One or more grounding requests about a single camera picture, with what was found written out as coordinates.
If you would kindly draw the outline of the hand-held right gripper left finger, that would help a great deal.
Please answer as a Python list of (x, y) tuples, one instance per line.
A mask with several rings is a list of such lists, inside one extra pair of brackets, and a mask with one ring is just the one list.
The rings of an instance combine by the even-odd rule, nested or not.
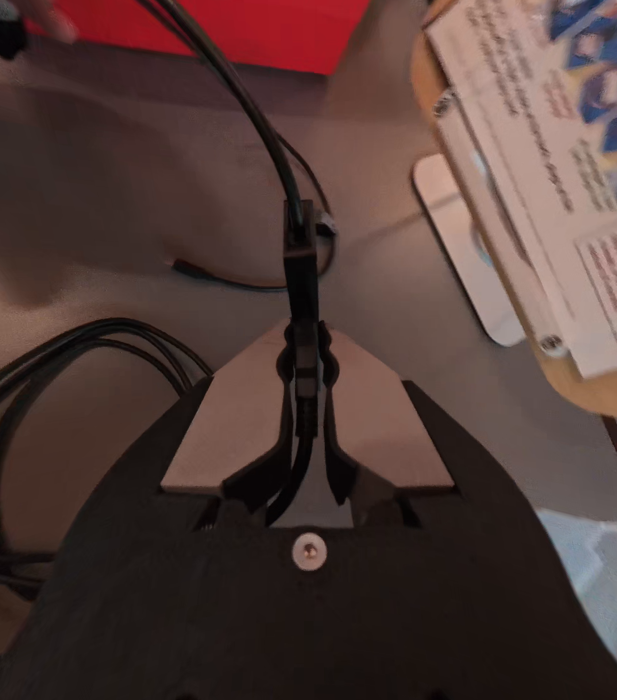
[(293, 376), (285, 320), (215, 372), (162, 491), (239, 501), (251, 513), (264, 509), (292, 468)]

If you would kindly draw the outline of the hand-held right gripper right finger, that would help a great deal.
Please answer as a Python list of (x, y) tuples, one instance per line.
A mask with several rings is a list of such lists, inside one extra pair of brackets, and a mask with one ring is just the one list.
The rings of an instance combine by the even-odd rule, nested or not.
[(339, 505), (453, 492), (455, 483), (395, 370), (322, 322), (327, 481)]

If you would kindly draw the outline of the person's left hand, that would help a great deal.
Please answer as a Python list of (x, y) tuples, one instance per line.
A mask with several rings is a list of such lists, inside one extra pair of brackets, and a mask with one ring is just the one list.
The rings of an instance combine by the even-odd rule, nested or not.
[(51, 38), (73, 44), (78, 38), (76, 27), (58, 9), (54, 1), (11, 1), (19, 13)]

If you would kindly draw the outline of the white stand base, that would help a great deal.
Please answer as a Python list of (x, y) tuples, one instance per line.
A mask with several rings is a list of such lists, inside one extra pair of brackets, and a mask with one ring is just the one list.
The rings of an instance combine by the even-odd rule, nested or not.
[(441, 154), (420, 158), (411, 173), (413, 189), (470, 309), (486, 336), (509, 348), (525, 332), (493, 261)]

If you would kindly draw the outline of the red divided bin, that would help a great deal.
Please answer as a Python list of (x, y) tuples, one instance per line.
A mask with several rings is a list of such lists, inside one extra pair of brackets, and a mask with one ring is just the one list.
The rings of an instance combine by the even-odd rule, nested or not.
[[(233, 63), (331, 75), (369, 1), (180, 1)], [(55, 1), (85, 42), (190, 55), (135, 1)]]

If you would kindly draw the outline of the pale plastic container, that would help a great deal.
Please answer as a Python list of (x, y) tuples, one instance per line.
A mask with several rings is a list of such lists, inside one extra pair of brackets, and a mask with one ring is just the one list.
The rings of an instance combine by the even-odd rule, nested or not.
[(596, 521), (539, 509), (576, 597), (617, 660), (617, 521)]

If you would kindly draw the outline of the printed instruction sheet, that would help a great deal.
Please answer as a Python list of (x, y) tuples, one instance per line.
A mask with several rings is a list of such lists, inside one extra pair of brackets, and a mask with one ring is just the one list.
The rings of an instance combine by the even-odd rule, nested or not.
[(563, 348), (617, 371), (617, 1), (454, 1), (427, 33)]

